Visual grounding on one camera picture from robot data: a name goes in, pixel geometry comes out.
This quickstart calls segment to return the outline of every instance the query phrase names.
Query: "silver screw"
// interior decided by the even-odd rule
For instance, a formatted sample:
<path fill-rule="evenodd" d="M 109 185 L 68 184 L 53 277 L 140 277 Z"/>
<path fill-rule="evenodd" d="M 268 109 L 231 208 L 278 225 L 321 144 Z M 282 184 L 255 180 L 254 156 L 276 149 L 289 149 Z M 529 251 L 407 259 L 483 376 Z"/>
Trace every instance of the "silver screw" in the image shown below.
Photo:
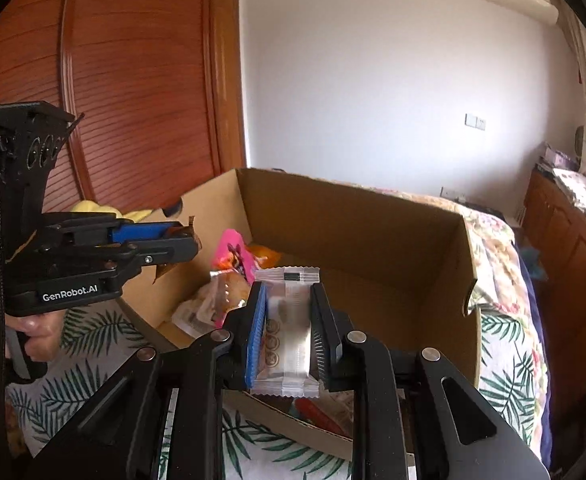
<path fill-rule="evenodd" d="M 441 354 L 435 348 L 425 348 L 422 350 L 422 357 L 424 357 L 427 361 L 436 362 L 440 360 Z"/>
<path fill-rule="evenodd" d="M 223 328 L 211 332 L 211 339 L 216 343 L 223 343 L 224 341 L 228 340 L 230 336 L 231 333 L 228 332 L 228 330 L 224 330 Z"/>
<path fill-rule="evenodd" d="M 352 343 L 364 343 L 367 340 L 367 335 L 359 330 L 351 330 L 346 337 Z"/>
<path fill-rule="evenodd" d="M 152 361 L 155 359 L 157 352 L 155 352 L 155 348 L 151 346 L 145 346 L 144 348 L 140 348 L 135 355 L 140 361 Z"/>

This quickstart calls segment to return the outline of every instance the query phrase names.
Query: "wooden dresser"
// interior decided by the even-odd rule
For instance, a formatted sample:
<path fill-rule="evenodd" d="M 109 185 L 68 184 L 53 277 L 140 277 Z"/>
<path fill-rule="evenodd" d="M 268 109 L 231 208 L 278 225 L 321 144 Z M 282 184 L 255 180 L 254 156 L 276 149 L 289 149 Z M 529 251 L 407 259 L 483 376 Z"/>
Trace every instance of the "wooden dresser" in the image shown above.
<path fill-rule="evenodd" d="M 558 420 L 586 395 L 586 216 L 537 171 L 525 206 L 524 232 L 549 277 L 538 303 Z"/>

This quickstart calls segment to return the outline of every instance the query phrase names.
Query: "navy blue fabric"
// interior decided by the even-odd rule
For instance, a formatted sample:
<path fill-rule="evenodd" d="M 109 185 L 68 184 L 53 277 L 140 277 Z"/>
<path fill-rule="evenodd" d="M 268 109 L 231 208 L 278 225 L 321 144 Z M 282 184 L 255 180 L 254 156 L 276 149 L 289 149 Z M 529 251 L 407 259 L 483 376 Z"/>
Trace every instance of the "navy blue fabric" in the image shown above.
<path fill-rule="evenodd" d="M 531 282 L 531 275 L 529 269 L 524 263 L 524 260 L 520 256 L 518 251 L 518 257 L 520 259 L 520 270 L 524 283 L 527 285 L 527 291 L 529 293 L 529 304 L 531 305 L 531 318 L 533 320 L 533 326 L 535 327 L 540 342 L 542 343 L 542 351 L 544 352 L 544 359 L 547 360 L 547 351 L 544 344 L 544 330 L 542 329 L 542 320 L 540 319 L 540 311 L 538 310 L 538 302 L 535 298 L 535 292 L 533 291 L 533 283 Z M 553 437 L 551 436 L 551 424 L 550 424 L 550 404 L 551 404 L 551 377 L 547 370 L 547 402 L 544 405 L 544 413 L 542 413 L 542 441 L 540 443 L 540 455 L 542 463 L 549 469 L 551 467 L 551 448 L 553 445 Z"/>

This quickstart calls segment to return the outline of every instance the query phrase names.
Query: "floral blanket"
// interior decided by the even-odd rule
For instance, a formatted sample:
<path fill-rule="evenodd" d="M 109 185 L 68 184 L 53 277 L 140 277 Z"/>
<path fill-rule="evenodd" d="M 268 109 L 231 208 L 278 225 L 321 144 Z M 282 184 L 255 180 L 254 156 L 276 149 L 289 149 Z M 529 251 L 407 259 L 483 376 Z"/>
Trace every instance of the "floral blanket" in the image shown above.
<path fill-rule="evenodd" d="M 445 199 L 393 193 L 462 215 L 467 223 L 478 272 L 469 308 L 482 319 L 480 392 L 540 456 L 547 366 L 532 319 L 526 284 L 504 222 Z M 67 312 L 62 351 L 46 377 L 7 387 L 26 445 L 35 455 L 144 338 L 115 302 Z M 170 420 L 161 455 L 166 475 Z M 346 480 L 351 464 L 297 444 L 225 407 L 223 446 L 226 478 L 260 480 Z"/>

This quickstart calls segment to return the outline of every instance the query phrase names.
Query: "white wall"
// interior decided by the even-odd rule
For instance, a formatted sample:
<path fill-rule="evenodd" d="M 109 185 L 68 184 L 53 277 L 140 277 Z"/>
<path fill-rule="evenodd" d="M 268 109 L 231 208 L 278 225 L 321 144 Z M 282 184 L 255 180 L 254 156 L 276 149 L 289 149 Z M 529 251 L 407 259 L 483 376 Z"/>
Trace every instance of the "white wall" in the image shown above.
<path fill-rule="evenodd" d="M 248 114 L 250 95 L 246 88 L 246 0 L 239 0 L 240 6 L 240 64 L 242 77 L 242 102 L 244 107 L 244 118 Z M 251 150 L 249 149 L 249 124 L 244 120 L 244 144 L 246 146 L 246 164 L 251 165 Z"/>
<path fill-rule="evenodd" d="M 512 214 L 545 139 L 572 152 L 577 63 L 557 27 L 483 0 L 246 0 L 254 166 Z M 465 114 L 486 132 L 464 125 Z"/>

